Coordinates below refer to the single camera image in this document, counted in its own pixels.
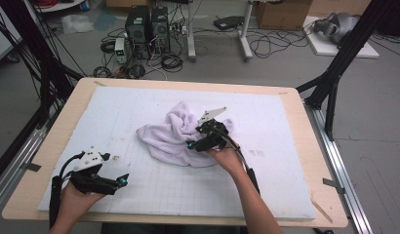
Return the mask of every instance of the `cardboard box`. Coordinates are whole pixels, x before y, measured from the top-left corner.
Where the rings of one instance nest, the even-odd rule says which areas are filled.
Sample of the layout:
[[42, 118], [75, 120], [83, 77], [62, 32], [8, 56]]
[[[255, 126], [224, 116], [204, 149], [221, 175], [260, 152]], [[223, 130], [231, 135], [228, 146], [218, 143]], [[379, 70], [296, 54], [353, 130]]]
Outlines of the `cardboard box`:
[[309, 16], [327, 17], [331, 13], [347, 12], [361, 16], [371, 0], [313, 0]]
[[259, 3], [256, 19], [259, 28], [301, 30], [312, 0], [288, 0], [280, 4]]
[[151, 6], [151, 0], [106, 0], [109, 8], [130, 8], [131, 6]]

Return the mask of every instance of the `white foam board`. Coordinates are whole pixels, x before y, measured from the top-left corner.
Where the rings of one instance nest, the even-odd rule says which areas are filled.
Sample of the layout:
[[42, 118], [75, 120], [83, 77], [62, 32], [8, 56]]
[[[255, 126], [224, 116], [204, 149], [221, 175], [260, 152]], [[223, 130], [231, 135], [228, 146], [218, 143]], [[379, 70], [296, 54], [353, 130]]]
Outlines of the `white foam board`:
[[[309, 25], [312, 22], [319, 20], [317, 17], [306, 17], [303, 26]], [[313, 49], [313, 52], [317, 56], [335, 56], [338, 53], [337, 45], [334, 44], [330, 39], [324, 36], [321, 32], [316, 33], [312, 32], [311, 27], [303, 31], [306, 33], [306, 36], [309, 40], [310, 46]], [[356, 56], [357, 58], [365, 58], [365, 59], [377, 59], [380, 55], [371, 47], [370, 44], [365, 43], [364, 48]]]
[[[129, 184], [106, 196], [93, 212], [156, 215], [243, 216], [239, 195], [219, 165], [191, 168], [153, 159], [136, 129], [164, 123], [166, 114], [185, 101], [200, 118], [205, 110], [226, 106], [217, 120], [230, 118], [230, 134], [257, 175], [260, 194], [278, 218], [311, 219], [306, 188], [280, 97], [217, 92], [99, 87], [60, 156], [53, 175], [66, 160], [91, 145], [116, 160], [105, 162], [100, 176], [130, 174]], [[74, 167], [69, 165], [67, 172]], [[50, 185], [39, 210], [47, 211]]]

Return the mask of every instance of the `computer tower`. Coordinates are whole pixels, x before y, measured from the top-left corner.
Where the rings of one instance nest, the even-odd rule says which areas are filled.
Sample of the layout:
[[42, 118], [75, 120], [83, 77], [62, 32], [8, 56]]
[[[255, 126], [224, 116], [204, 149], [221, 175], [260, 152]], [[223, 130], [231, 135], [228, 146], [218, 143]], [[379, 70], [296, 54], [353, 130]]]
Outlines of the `computer tower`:
[[170, 32], [167, 7], [154, 7], [151, 12], [155, 52], [168, 54], [170, 52]]
[[150, 59], [149, 43], [153, 39], [148, 6], [132, 6], [125, 22], [132, 54], [138, 59]]
[[151, 52], [153, 49], [150, 48], [149, 45], [146, 44], [136, 44], [134, 46], [134, 57], [137, 59], [151, 59]]

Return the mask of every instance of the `forearm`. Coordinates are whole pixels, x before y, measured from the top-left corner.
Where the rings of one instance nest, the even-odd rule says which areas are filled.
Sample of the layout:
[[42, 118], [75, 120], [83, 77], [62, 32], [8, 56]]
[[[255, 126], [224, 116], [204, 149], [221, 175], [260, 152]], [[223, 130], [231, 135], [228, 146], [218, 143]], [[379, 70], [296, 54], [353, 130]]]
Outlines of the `forearm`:
[[272, 212], [260, 197], [246, 172], [231, 173], [239, 191], [243, 213], [250, 234], [281, 233]]
[[70, 222], [70, 221], [63, 221], [63, 220], [57, 220], [54, 224], [54, 226], [51, 228], [50, 233], [51, 234], [68, 234], [70, 230], [73, 228], [75, 225], [75, 222]]

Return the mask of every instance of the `table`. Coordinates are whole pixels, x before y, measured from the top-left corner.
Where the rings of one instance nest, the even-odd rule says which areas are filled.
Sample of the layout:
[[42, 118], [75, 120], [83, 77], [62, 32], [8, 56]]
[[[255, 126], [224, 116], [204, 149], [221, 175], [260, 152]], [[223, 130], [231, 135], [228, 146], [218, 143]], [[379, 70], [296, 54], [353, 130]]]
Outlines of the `table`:
[[[194, 19], [192, 15], [192, 3], [194, 0], [188, 0], [188, 18]], [[253, 57], [251, 48], [249, 46], [248, 39], [246, 38], [246, 33], [248, 32], [249, 20], [251, 18], [251, 13], [253, 9], [253, 2], [259, 0], [248, 0], [246, 5], [246, 12], [243, 21], [243, 29], [239, 31], [239, 39], [242, 44], [243, 51], [245, 52], [245, 61]], [[191, 61], [196, 61], [196, 50], [194, 47], [194, 33], [193, 33], [193, 20], [188, 22], [187, 29], [187, 49], [188, 49], [188, 59]]]
[[[345, 227], [346, 214], [336, 188], [325, 185], [323, 178], [331, 179], [324, 157], [312, 130], [298, 92], [293, 88], [258, 87], [224, 84], [201, 84], [165, 81], [82, 79], [59, 118], [51, 128], [32, 163], [42, 166], [37, 172], [26, 171], [20, 184], [3, 210], [6, 219], [47, 220], [47, 212], [37, 211], [37, 206], [51, 177], [54, 165], [63, 152], [72, 131], [86, 109], [98, 86], [133, 87], [162, 90], [214, 91], [244, 94], [275, 95], [282, 99], [291, 127], [296, 150], [300, 156], [307, 187], [316, 218], [308, 221], [278, 220], [281, 226]], [[240, 217], [171, 216], [142, 214], [92, 214], [84, 221], [145, 222], [210, 225], [245, 225]]]

